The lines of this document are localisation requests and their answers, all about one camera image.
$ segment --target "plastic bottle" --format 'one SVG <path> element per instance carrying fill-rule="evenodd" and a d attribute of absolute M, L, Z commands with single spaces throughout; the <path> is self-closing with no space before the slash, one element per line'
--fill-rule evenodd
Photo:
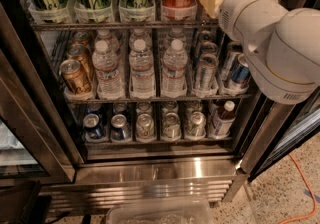
<path fill-rule="evenodd" d="M 229 129 L 235 120 L 235 104 L 228 100 L 223 106 L 219 106 L 212 118 L 213 135 L 227 137 Z"/>
<path fill-rule="evenodd" d="M 134 42 L 129 55 L 133 92 L 143 93 L 144 98 L 153 96 L 155 85 L 153 54 L 144 40 Z"/>
<path fill-rule="evenodd" d="M 162 65 L 162 90 L 168 92 L 183 91 L 188 54 L 179 39 L 172 41 L 165 51 Z"/>
<path fill-rule="evenodd" d="M 92 62 L 95 68 L 99 90 L 102 98 L 119 98 L 122 95 L 120 72 L 118 69 L 118 57 L 115 52 L 109 48 L 104 40 L 95 43 L 95 51 L 92 55 Z"/>
<path fill-rule="evenodd" d="M 147 44 L 147 47 L 152 51 L 152 39 L 146 29 L 133 30 L 133 33 L 131 34 L 129 39 L 129 47 L 131 50 L 134 47 L 134 42 L 138 39 L 142 39 L 143 41 L 145 41 Z"/>
<path fill-rule="evenodd" d="M 164 49 L 167 50 L 171 46 L 172 41 L 175 39 L 181 40 L 183 42 L 183 47 L 186 48 L 187 38 L 183 33 L 183 29 L 172 28 L 163 40 Z"/>

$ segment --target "can lid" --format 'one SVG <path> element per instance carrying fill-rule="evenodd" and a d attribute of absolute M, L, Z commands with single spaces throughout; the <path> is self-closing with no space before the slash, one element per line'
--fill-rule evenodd
<path fill-rule="evenodd" d="M 231 100 L 228 100 L 225 104 L 224 104 L 224 108 L 225 108 L 225 110 L 227 110 L 227 111 L 232 111 L 233 109 L 234 109 L 234 107 L 235 107 L 235 104 L 234 104 L 234 102 L 233 101 L 231 101 Z"/>
<path fill-rule="evenodd" d="M 80 62 L 74 59 L 65 60 L 60 65 L 61 74 L 72 74 L 80 69 Z"/>
<path fill-rule="evenodd" d="M 108 43 L 104 40 L 99 40 L 95 43 L 95 49 L 98 52 L 106 52 L 109 49 Z"/>
<path fill-rule="evenodd" d="M 179 51 L 183 48 L 183 42 L 180 39 L 174 39 L 171 43 L 171 47 L 175 51 Z"/>
<path fill-rule="evenodd" d="M 138 39 L 138 40 L 136 40 L 136 41 L 134 42 L 133 47 L 134 47 L 134 49 L 135 49 L 136 51 L 141 52 L 141 51 L 143 51 L 144 49 L 146 49 L 147 44 L 146 44 L 146 42 L 145 42 L 144 40 Z"/>
<path fill-rule="evenodd" d="M 115 128 L 122 128 L 126 123 L 127 118 L 124 115 L 117 114 L 111 118 L 111 125 Z"/>

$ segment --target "gold can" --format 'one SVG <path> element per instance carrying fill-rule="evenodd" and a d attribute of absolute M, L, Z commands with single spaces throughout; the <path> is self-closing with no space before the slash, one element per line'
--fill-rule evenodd
<path fill-rule="evenodd" d="M 60 74 L 69 91 L 73 94 L 85 94 L 91 91 L 91 84 L 78 60 L 65 60 L 60 65 Z"/>
<path fill-rule="evenodd" d="M 84 45 L 72 45 L 68 50 L 68 59 L 78 60 L 86 71 L 89 81 L 94 79 L 94 67 L 89 50 Z"/>

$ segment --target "blue can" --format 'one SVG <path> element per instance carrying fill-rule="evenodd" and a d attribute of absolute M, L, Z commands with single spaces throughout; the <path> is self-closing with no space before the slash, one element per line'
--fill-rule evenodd
<path fill-rule="evenodd" d="M 238 56 L 237 66 L 232 72 L 228 82 L 228 88 L 232 90 L 241 90 L 248 85 L 250 78 L 251 74 L 245 56 L 244 54 L 240 54 Z"/>
<path fill-rule="evenodd" d="M 98 140 L 106 136 L 100 118 L 96 114 L 86 115 L 83 119 L 83 127 L 91 140 Z"/>

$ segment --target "terrazzo floor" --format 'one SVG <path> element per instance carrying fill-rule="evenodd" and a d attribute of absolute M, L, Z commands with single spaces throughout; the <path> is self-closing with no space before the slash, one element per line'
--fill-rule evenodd
<path fill-rule="evenodd" d="M 291 153 L 298 161 L 320 203 L 320 133 Z M 310 213 L 311 197 L 289 156 L 275 164 L 252 183 L 245 184 L 231 203 L 211 208 L 214 224 L 277 224 L 280 221 Z M 80 224 L 82 216 L 69 216 L 57 224 Z M 91 224 L 105 222 L 105 215 L 92 215 Z M 294 223 L 319 224 L 320 210 L 309 219 Z"/>

